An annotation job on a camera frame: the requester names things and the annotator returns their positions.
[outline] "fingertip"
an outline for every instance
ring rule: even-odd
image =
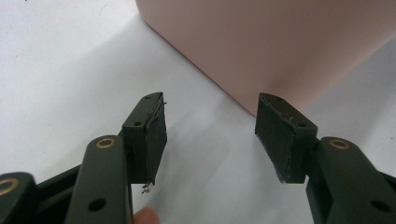
[[[160,224],[160,218],[153,208],[144,207],[134,214],[134,224]]]

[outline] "white table surface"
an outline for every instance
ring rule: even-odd
[[[396,40],[304,113],[318,137],[357,144],[396,175]],[[0,174],[37,183],[117,134],[138,100],[163,91],[168,144],[157,185],[134,210],[163,223],[312,223],[305,185],[279,183],[255,118],[142,22],[132,0],[0,2]]]

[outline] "screw hole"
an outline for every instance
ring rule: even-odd
[[[14,190],[19,184],[20,181],[17,178],[0,180],[0,196],[8,194],[12,190]]]
[[[97,212],[97,211],[101,210],[102,208],[104,208],[105,206],[106,206],[106,200],[100,198],[100,199],[96,199],[96,200],[93,200],[92,202],[90,202],[88,209],[91,212]]]
[[[337,147],[340,149],[349,149],[349,144],[343,140],[338,140],[338,139],[332,139],[330,141],[330,145],[332,147]]]
[[[371,201],[371,205],[374,208],[376,208],[377,210],[381,211],[381,212],[385,212],[385,213],[389,213],[390,212],[390,207],[386,203],[383,203],[381,201],[372,200]]]
[[[96,143],[96,146],[99,147],[99,148],[112,147],[115,142],[116,141],[114,141],[114,139],[112,139],[112,138],[104,138],[104,139],[99,140]]]

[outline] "black plastic bracket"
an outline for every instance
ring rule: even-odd
[[[318,128],[284,99],[261,93],[256,134],[279,180],[304,183],[315,223],[396,223],[396,180],[353,143]]]
[[[166,141],[156,92],[139,101],[119,135],[92,140],[80,166],[39,185],[26,173],[0,175],[0,224],[131,223],[130,184],[155,184]]]

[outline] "finger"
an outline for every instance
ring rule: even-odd
[[[154,209],[144,207],[134,214],[134,224],[160,224],[160,219]]]

